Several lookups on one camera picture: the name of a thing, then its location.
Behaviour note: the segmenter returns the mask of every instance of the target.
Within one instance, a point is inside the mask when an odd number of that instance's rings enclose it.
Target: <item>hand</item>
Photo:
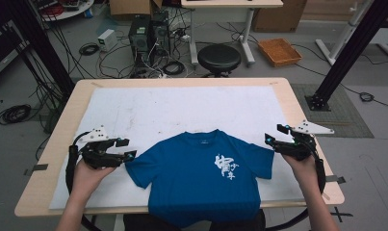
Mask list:
[[[79,199],[89,200],[103,178],[115,169],[115,167],[94,169],[81,160],[74,171],[72,194],[79,196]]]
[[[316,171],[316,163],[313,156],[297,161],[295,158],[287,155],[282,155],[284,160],[290,165],[293,170],[302,190],[311,187],[318,187],[318,176]]]

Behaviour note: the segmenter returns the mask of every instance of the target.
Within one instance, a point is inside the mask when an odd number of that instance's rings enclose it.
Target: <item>stool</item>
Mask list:
[[[241,63],[241,54],[234,48],[226,45],[209,45],[197,53],[197,60],[200,65],[211,73],[202,76],[228,77],[223,72],[231,73]]]

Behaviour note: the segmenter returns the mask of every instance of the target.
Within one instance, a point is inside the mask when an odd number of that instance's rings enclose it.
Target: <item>black tape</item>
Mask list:
[[[31,176],[34,171],[38,170],[47,170],[48,164],[43,164],[43,165],[35,165],[32,167],[32,170],[26,169],[25,172],[23,172],[24,175]]]
[[[337,182],[339,185],[347,183],[344,176],[338,177],[337,175],[325,176],[326,182]]]

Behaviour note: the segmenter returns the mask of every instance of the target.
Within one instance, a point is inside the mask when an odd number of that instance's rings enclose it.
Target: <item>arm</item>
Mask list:
[[[103,178],[114,170],[114,167],[93,169],[83,160],[77,164],[73,179],[73,190],[56,228],[57,231],[80,230],[83,211],[91,194],[97,189]]]
[[[314,158],[310,156],[299,162],[290,156],[282,156],[292,167],[293,173],[304,195],[310,217],[311,229],[323,231],[339,230],[320,193]]]

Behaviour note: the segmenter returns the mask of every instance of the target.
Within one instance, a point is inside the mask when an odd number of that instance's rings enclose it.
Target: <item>table leg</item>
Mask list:
[[[248,43],[247,43],[247,38],[248,38],[248,34],[250,32],[251,19],[253,18],[253,13],[254,13],[254,9],[253,8],[249,8],[248,12],[247,12],[245,33],[242,36],[239,37],[241,45],[242,45],[242,47],[244,48],[244,51],[245,51],[246,60],[247,60],[247,66],[256,63],[254,61],[253,55],[251,54],[250,47],[248,46]]]
[[[191,36],[190,36],[191,63],[195,66],[197,62],[196,44],[194,41],[194,10],[191,10]]]
[[[335,64],[335,61],[340,54],[341,49],[344,47],[344,45],[349,41],[349,38],[355,31],[356,27],[358,26],[358,21],[361,18],[362,14],[368,9],[370,6],[371,0],[366,0],[359,9],[356,9],[356,12],[353,14],[352,18],[349,20],[348,24],[344,28],[343,33],[341,36],[338,37],[338,40],[334,43],[331,50],[329,50],[323,41],[321,39],[316,39],[316,43],[319,46],[319,48],[322,50],[323,54],[325,55],[326,59],[331,65]]]

